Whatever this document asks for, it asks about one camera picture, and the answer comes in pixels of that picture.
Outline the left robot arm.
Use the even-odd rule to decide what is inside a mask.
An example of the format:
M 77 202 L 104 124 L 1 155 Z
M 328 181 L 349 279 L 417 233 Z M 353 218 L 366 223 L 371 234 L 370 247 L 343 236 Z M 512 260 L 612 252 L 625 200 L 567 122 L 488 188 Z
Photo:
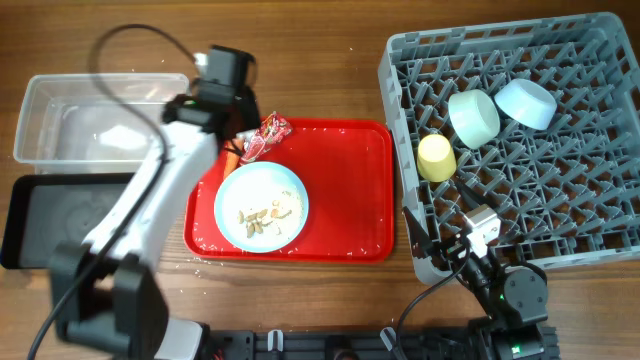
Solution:
M 195 94 L 167 102 L 142 165 L 79 244 L 60 244 L 49 274 L 47 322 L 59 340 L 122 359 L 206 359 L 207 325 L 173 318 L 154 278 L 168 232 L 225 142 L 261 120 L 253 55 L 212 46 L 193 57 Z

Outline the red snack wrapper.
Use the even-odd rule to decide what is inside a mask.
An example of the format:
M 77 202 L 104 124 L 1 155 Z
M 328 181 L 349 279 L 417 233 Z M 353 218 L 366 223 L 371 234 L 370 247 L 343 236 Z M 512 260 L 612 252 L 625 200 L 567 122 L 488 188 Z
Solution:
M 273 112 L 262 121 L 261 126 L 244 142 L 244 153 L 240 158 L 240 163 L 245 165 L 255 162 L 292 132 L 292 124 L 279 113 Z

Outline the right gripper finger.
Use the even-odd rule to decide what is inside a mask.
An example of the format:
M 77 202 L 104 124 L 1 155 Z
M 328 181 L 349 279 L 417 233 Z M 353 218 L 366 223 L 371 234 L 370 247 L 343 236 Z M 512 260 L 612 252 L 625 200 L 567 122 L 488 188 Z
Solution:
M 491 199 L 475 192 L 472 188 L 467 186 L 464 182 L 455 180 L 454 185 L 463 202 L 470 208 L 479 208 L 483 205 L 486 205 L 489 208 L 493 207 L 493 201 Z
M 405 217 L 412 256 L 414 258 L 428 258 L 435 255 L 435 245 L 428 232 L 421 226 L 407 206 L 404 206 L 402 211 Z

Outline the pale green bowl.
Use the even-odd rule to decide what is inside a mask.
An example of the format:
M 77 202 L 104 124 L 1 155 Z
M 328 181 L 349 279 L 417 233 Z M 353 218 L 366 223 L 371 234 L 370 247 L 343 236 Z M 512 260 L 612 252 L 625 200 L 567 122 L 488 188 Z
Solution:
M 493 100 L 478 89 L 452 94 L 448 114 L 458 138 L 473 150 L 494 139 L 500 131 L 500 118 Z

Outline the yellow cup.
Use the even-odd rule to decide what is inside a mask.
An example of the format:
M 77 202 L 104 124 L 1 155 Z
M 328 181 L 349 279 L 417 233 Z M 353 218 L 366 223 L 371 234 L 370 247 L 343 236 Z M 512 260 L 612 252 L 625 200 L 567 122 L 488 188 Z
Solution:
M 419 174 L 429 182 L 443 182 L 453 176 L 457 163 L 453 148 L 440 134 L 424 137 L 418 146 L 416 160 Z

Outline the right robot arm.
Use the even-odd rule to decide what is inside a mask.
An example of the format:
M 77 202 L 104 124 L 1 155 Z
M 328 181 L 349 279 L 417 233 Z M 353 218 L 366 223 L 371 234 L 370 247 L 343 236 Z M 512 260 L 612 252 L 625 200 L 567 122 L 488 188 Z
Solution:
M 463 215 L 465 228 L 434 242 L 407 208 L 403 215 L 412 248 L 427 258 L 446 263 L 451 274 L 412 300 L 403 310 L 391 348 L 404 359 L 402 334 L 411 310 L 429 295 L 457 279 L 485 311 L 465 329 L 470 355 L 478 359 L 540 359 L 546 345 L 540 324 L 548 319 L 548 280 L 544 271 L 527 262 L 502 265 L 490 249 L 500 238 L 502 219 L 495 204 L 466 184 L 455 183 L 459 198 L 470 211 Z

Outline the light blue plate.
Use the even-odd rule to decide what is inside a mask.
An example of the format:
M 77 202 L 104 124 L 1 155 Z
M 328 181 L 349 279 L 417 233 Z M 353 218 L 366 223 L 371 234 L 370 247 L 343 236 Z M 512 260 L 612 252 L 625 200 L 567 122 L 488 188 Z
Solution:
M 220 185 L 214 218 L 222 236 L 249 253 L 278 251 L 305 227 L 310 205 L 301 179 L 273 162 L 255 162 L 234 171 Z

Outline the light blue small bowl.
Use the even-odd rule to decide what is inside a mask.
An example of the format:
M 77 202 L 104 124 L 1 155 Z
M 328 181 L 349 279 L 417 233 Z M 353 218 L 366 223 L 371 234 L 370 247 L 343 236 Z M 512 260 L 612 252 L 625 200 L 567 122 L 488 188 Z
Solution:
M 546 130 L 557 109 L 553 95 L 527 79 L 511 80 L 494 100 L 503 113 L 535 130 Z

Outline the orange carrot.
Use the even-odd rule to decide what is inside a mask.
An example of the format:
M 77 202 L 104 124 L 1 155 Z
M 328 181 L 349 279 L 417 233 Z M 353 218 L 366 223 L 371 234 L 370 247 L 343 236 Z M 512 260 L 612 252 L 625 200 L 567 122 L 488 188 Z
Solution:
M 227 153 L 223 171 L 223 178 L 226 179 L 237 167 L 244 154 L 244 140 L 235 138 L 225 142 L 224 150 Z

